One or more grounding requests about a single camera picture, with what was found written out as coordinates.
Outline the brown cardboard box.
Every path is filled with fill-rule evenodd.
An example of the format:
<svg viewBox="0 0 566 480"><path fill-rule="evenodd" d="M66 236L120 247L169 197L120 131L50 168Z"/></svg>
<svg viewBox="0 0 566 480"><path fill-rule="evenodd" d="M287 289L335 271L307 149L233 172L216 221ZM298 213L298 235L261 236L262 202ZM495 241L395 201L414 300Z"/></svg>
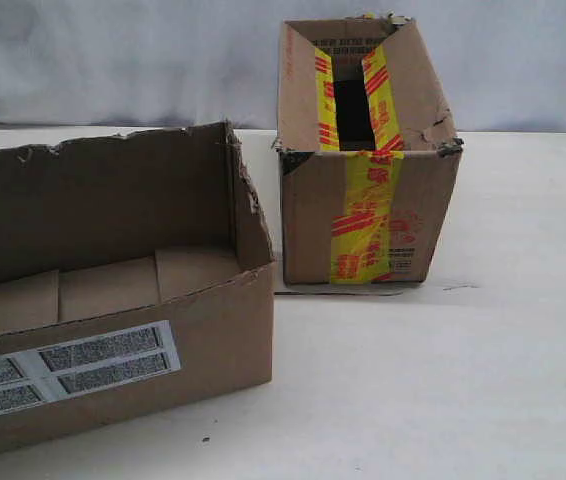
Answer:
<svg viewBox="0 0 566 480"><path fill-rule="evenodd" d="M0 149L0 453L267 383L273 274L226 121Z"/></svg>

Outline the cardboard box with yellow tape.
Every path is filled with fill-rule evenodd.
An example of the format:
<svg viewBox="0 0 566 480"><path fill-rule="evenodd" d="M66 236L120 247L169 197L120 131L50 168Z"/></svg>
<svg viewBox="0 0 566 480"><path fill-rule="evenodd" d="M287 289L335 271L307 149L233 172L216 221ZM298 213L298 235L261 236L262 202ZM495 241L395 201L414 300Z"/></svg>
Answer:
<svg viewBox="0 0 566 480"><path fill-rule="evenodd" d="M277 110L284 281L425 280L463 143L417 22L285 21Z"/></svg>

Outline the white fabric backdrop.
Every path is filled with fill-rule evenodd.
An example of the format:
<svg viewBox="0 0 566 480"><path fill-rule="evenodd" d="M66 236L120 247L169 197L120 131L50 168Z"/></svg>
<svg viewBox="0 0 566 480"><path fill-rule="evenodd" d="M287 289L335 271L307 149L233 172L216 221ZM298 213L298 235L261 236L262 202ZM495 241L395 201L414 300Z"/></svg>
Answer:
<svg viewBox="0 0 566 480"><path fill-rule="evenodd" d="M276 125L285 20L413 17L463 130L566 132L566 1L0 1L0 123Z"/></svg>

